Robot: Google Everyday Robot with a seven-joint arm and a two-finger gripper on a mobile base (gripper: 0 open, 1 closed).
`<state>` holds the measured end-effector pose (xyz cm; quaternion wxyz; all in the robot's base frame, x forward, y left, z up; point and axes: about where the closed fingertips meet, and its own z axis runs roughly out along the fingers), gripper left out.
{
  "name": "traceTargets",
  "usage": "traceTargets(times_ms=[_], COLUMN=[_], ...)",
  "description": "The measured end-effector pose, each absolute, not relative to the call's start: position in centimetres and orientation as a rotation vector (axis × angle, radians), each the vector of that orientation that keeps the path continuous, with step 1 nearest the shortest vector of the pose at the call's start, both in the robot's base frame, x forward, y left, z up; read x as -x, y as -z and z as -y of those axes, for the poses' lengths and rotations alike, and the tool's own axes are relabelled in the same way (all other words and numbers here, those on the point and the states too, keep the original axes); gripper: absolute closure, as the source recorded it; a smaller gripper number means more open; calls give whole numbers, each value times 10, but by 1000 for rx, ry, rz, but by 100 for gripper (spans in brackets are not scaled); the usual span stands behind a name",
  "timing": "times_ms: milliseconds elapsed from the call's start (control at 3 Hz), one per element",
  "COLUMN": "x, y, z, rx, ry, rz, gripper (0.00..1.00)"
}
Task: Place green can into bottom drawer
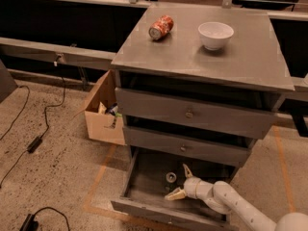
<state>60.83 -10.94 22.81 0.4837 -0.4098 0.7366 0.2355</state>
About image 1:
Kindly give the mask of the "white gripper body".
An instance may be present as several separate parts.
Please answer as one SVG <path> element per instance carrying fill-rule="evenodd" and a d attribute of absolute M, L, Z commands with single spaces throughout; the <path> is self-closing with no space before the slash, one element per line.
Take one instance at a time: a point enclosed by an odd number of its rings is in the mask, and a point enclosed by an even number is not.
<path fill-rule="evenodd" d="M 206 200 L 211 197 L 213 185 L 197 177 L 188 178 L 184 183 L 187 197 Z"/>

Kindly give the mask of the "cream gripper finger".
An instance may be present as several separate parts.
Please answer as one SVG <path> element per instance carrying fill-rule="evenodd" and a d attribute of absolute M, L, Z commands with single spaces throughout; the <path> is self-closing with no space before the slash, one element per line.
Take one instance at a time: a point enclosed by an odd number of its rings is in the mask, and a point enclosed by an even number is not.
<path fill-rule="evenodd" d="M 184 199 L 187 196 L 184 189 L 181 189 L 180 187 L 176 188 L 173 192 L 170 192 L 165 196 L 165 200 L 173 201 L 173 200 L 179 200 Z"/>
<path fill-rule="evenodd" d="M 189 169 L 189 167 L 186 164 L 183 164 L 183 168 L 184 168 L 184 173 L 185 173 L 186 178 L 193 177 L 193 173 L 191 172 L 191 170 Z"/>

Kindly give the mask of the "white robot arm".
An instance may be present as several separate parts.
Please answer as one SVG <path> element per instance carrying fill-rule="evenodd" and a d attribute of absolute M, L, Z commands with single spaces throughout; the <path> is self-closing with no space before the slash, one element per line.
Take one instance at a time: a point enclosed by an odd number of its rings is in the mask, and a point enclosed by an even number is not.
<path fill-rule="evenodd" d="M 220 214 L 234 212 L 251 231 L 308 231 L 308 216 L 293 212 L 274 222 L 246 201 L 231 185 L 224 181 L 212 184 L 193 175 L 183 164 L 186 180 L 183 187 L 176 188 L 165 196 L 172 201 L 189 197 L 202 200 Z"/>

